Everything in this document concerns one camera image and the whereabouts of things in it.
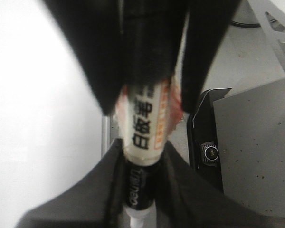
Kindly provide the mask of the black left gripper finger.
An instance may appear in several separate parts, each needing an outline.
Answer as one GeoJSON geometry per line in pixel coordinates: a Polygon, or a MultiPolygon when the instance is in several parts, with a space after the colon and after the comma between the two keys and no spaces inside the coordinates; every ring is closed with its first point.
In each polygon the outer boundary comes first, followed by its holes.
{"type": "Polygon", "coordinates": [[[159,228],[283,228],[285,221],[259,215],[201,178],[166,142],[156,187],[159,228]]]}
{"type": "Polygon", "coordinates": [[[114,139],[100,162],[78,183],[26,212],[18,228],[120,228],[124,199],[124,157],[114,139]]]}
{"type": "Polygon", "coordinates": [[[190,0],[182,62],[182,109],[193,113],[220,43],[239,0],[190,0]]]}
{"type": "Polygon", "coordinates": [[[127,74],[126,0],[46,0],[103,115],[113,112],[127,74]]]}

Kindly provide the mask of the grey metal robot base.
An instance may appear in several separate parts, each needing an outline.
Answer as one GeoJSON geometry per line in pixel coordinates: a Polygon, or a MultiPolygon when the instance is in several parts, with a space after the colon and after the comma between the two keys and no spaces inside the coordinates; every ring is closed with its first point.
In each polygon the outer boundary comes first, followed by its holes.
{"type": "Polygon", "coordinates": [[[258,213],[285,219],[285,0],[250,5],[272,51],[261,69],[214,102],[224,193],[258,213]]]}

